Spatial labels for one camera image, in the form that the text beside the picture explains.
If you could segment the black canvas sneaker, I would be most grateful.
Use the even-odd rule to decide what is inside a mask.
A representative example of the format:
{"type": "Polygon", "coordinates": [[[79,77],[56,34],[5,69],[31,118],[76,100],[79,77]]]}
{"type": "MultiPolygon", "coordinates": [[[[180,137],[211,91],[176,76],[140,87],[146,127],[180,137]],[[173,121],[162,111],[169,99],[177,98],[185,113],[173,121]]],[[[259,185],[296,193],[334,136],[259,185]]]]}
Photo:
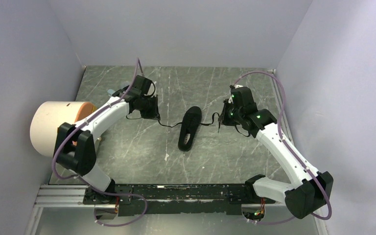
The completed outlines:
{"type": "Polygon", "coordinates": [[[192,149],[196,132],[201,124],[202,111],[198,106],[190,107],[184,114],[178,139],[178,148],[183,152],[192,149]]]}

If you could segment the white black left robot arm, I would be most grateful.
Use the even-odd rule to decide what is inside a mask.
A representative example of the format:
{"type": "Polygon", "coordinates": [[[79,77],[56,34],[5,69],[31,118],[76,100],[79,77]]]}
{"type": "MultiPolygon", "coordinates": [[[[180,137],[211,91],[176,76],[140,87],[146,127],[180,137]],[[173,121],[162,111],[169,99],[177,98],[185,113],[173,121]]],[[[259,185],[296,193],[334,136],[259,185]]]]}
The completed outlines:
{"type": "Polygon", "coordinates": [[[63,123],[58,127],[52,170],[57,178],[56,165],[70,170],[71,177],[79,177],[96,191],[96,197],[105,204],[116,197],[115,181],[96,163],[96,140],[134,110],[143,119],[160,120],[155,83],[136,75],[130,84],[109,91],[110,98],[95,112],[74,124],[63,123]]]}

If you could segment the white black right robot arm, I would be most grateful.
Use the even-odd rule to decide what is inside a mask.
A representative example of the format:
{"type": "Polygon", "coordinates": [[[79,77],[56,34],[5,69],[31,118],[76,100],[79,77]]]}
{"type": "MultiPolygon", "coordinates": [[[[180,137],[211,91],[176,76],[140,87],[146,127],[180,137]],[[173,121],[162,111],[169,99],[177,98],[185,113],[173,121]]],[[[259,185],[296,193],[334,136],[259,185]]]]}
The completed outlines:
{"type": "Polygon", "coordinates": [[[332,175],[321,173],[306,160],[279,127],[278,121],[267,109],[258,109],[251,90],[241,85],[230,86],[230,97],[223,101],[219,123],[241,126],[263,144],[285,171],[289,183],[257,175],[246,181],[245,198],[255,203],[272,199],[284,203],[289,212],[303,219],[327,205],[333,186],[332,175]]]}

